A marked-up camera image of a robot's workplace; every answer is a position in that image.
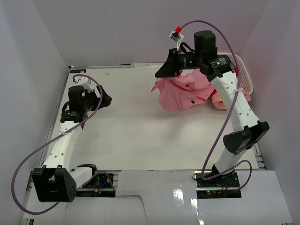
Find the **pink t shirt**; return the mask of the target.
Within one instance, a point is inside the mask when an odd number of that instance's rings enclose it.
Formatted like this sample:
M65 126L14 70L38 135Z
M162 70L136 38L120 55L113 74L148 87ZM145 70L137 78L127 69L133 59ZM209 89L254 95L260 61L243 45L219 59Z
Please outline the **pink t shirt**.
M217 92L199 69L175 78L158 78L151 91L155 90L159 90L158 102L164 110L181 112L204 104Z

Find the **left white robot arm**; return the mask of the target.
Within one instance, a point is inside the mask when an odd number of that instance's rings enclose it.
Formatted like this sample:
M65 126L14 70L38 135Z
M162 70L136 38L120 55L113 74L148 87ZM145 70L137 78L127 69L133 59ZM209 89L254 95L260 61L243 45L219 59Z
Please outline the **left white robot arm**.
M96 166L82 164L76 169L70 167L78 137L83 131L84 120L88 112L108 107L112 98L107 95L102 86L88 90L82 85L68 89L68 101L63 105L60 118L60 138L54 141L54 146L42 167L33 170L32 179L40 202L72 202L77 189L87 185L94 187L99 182Z

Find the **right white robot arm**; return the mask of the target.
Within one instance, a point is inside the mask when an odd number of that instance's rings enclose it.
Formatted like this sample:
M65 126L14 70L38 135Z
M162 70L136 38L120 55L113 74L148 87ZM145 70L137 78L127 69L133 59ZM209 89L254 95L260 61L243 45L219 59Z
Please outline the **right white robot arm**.
M166 62L155 73L156 78L177 78L182 70L199 69L220 95L232 123L233 132L222 137L224 150L209 174L196 173L193 179L211 182L217 187L229 181L235 168L243 163L241 156L252 148L269 131L268 123L261 122L249 106L242 89L239 75L235 72L237 63L232 63L224 54L218 54L216 36L210 30L194 34L194 49L183 42L179 31L170 36L177 48L169 50Z

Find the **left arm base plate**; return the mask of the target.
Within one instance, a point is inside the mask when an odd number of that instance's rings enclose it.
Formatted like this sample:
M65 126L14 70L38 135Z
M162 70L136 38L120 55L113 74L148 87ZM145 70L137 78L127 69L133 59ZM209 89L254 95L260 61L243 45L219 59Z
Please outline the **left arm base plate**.
M107 175L100 172L87 185L79 188L75 194L76 197L95 197L95 198L114 198L115 190L118 186L118 177L120 171L107 171Z

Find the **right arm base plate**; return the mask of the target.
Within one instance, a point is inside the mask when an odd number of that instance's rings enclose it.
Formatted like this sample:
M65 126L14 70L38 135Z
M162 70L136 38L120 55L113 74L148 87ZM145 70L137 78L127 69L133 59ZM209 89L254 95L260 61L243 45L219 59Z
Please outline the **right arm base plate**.
M192 179L196 181L197 199L230 199L241 198L240 182L237 173L203 180L200 173L195 173Z

